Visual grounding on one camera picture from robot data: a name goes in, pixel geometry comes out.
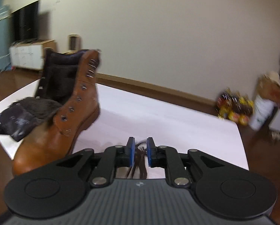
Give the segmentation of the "dark brown shoelace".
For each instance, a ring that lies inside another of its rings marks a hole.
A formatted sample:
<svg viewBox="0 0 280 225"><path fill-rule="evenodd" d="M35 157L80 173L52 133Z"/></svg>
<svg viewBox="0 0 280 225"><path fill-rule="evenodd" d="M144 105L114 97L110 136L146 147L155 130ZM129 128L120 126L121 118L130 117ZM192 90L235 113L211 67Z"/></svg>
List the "dark brown shoelace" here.
<svg viewBox="0 0 280 225"><path fill-rule="evenodd" d="M133 179L136 170L139 170L139 179L147 179L148 172L146 170L147 145L146 141L135 144L134 164L129 168L126 178Z"/></svg>

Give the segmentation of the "brown leather boot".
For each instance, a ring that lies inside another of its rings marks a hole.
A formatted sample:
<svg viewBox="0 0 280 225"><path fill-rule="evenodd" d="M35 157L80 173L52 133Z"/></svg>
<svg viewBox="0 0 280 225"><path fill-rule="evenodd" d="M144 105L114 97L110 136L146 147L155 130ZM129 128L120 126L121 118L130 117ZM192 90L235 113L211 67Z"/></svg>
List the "brown leather boot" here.
<svg viewBox="0 0 280 225"><path fill-rule="evenodd" d="M13 175L72 153L79 134L100 114L96 87L99 64L99 50L73 54L45 50L34 96L13 102L0 113L3 133L21 143L13 158Z"/></svg>

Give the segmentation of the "pack of yellow bottles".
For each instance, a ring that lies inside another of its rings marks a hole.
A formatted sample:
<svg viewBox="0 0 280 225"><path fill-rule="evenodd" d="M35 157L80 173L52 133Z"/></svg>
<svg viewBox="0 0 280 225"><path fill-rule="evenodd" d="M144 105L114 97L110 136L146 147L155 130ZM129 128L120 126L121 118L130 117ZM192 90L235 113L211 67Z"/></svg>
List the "pack of yellow bottles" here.
<svg viewBox="0 0 280 225"><path fill-rule="evenodd" d="M254 102L247 95L232 92L227 87L218 95L215 109L219 118L246 126L253 115Z"/></svg>

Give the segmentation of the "small grey heater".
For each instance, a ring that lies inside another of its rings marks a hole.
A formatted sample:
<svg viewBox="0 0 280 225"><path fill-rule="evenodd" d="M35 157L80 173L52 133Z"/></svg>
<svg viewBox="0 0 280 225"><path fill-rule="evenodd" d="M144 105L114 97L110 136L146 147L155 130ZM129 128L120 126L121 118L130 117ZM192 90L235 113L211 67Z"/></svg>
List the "small grey heater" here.
<svg viewBox="0 0 280 225"><path fill-rule="evenodd" d="M80 49L80 36L77 34L70 34L69 39L69 50L78 51Z"/></svg>

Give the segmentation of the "white tv cabinet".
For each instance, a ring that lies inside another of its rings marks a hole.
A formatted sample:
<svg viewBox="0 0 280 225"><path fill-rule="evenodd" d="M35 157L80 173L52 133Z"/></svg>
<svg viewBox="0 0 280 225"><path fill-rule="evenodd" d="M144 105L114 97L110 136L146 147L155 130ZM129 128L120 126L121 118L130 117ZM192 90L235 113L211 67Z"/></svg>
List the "white tv cabinet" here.
<svg viewBox="0 0 280 225"><path fill-rule="evenodd" d="M45 48L56 51L55 40L21 43L9 48L12 67L41 71L44 65Z"/></svg>

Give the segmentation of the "black television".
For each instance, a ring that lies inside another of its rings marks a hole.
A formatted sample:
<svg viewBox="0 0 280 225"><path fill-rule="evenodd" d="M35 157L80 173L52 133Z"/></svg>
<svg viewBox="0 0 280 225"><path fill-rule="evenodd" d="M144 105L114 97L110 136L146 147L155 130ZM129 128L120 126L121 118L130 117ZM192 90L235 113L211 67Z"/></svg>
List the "black television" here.
<svg viewBox="0 0 280 225"><path fill-rule="evenodd" d="M38 0L11 13L13 42L39 38L39 4Z"/></svg>

